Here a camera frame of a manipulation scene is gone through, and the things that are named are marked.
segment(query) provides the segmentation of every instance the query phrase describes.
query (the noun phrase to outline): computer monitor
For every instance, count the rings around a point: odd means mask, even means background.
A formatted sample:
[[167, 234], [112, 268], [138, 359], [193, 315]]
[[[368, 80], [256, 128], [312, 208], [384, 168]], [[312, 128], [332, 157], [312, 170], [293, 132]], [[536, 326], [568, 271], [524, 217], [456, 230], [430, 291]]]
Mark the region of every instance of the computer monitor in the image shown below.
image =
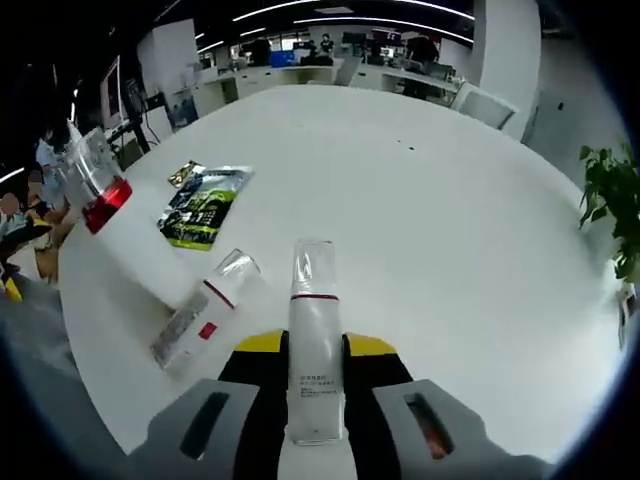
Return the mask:
[[393, 30], [382, 28], [372, 29], [373, 39], [386, 47], [399, 47], [402, 45], [402, 35]]
[[393, 58], [394, 52], [395, 52], [395, 50], [393, 48], [382, 48], [382, 49], [380, 49], [380, 54], [383, 57], [387, 57], [387, 58]]
[[100, 84], [100, 104], [104, 128], [115, 128], [124, 122], [126, 112], [122, 104], [120, 85], [120, 57], [113, 62]]
[[311, 44], [307, 40], [306, 42], [293, 42], [293, 50], [309, 50]]

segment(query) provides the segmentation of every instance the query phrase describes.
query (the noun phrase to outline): chair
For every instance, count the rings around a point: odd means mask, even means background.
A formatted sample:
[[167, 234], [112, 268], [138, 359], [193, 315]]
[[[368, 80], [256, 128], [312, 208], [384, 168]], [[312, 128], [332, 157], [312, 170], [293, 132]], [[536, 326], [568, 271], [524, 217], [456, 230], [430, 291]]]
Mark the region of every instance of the chair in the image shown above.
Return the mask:
[[451, 109], [475, 118], [496, 130], [503, 130], [509, 119], [520, 112], [508, 102], [468, 82], [462, 84], [458, 90]]
[[341, 87], [348, 87], [353, 76], [356, 74], [356, 70], [358, 70], [358, 67], [360, 66], [360, 62], [362, 62], [362, 57], [345, 58], [336, 73], [336, 79], [333, 81], [333, 84]]

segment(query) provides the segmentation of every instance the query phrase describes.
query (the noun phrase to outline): green plant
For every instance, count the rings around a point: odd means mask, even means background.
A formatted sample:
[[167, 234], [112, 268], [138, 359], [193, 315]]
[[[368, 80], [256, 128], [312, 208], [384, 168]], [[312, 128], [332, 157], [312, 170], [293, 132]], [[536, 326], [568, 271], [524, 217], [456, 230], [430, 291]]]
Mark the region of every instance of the green plant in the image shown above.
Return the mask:
[[587, 220], [595, 222], [607, 213], [613, 215], [613, 237], [620, 239], [613, 256], [616, 277], [633, 283], [640, 280], [634, 278], [640, 270], [640, 177], [631, 147], [624, 142], [620, 145], [625, 156], [622, 160], [614, 158], [610, 148], [597, 150], [585, 145], [580, 149], [580, 160], [586, 166], [582, 202], [587, 202], [580, 228]]

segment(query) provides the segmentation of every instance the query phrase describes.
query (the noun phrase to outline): desk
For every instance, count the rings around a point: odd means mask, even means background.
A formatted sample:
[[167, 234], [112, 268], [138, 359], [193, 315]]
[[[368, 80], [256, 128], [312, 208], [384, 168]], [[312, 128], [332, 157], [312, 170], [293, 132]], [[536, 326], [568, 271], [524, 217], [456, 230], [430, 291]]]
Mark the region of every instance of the desk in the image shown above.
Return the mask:
[[250, 67], [211, 78], [193, 89], [198, 115], [204, 117], [240, 98], [278, 85], [301, 85], [310, 81], [329, 85], [340, 64], [341, 61], [333, 66]]
[[215, 248], [177, 250], [198, 274], [241, 248], [264, 285], [185, 376], [148, 345], [169, 312], [123, 278], [87, 229], [60, 257], [60, 293], [87, 391], [125, 452], [248, 335], [286, 327], [294, 242], [336, 245], [346, 331], [394, 345], [482, 416], [514, 454], [554, 460], [620, 361], [617, 311], [578, 230], [581, 192], [524, 145], [457, 112], [355, 88], [277, 87], [182, 129], [126, 172], [123, 208], [156, 219], [192, 159], [253, 165]]
[[379, 67], [376, 65], [362, 64], [358, 67], [356, 74], [351, 82], [351, 87], [367, 88], [370, 90], [382, 90], [384, 92], [395, 91], [395, 85], [398, 80], [414, 80], [416, 82], [426, 83], [437, 88], [446, 90], [453, 94], [458, 92], [459, 86], [450, 82], [445, 82], [438, 78], [421, 75], [419, 73], [407, 72], [398, 68]]

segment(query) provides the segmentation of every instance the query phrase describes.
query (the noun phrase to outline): plastic bottle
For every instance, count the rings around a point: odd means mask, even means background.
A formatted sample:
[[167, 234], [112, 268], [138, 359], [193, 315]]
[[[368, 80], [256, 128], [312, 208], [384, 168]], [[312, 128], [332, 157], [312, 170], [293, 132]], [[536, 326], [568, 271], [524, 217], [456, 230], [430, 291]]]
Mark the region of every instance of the plastic bottle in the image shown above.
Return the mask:
[[238, 249], [227, 255], [151, 345], [158, 364], [175, 371], [186, 367], [232, 318], [243, 285], [259, 275], [260, 268], [249, 255]]
[[289, 306], [289, 422], [296, 444], [323, 444], [344, 434], [342, 329], [333, 244], [300, 241]]

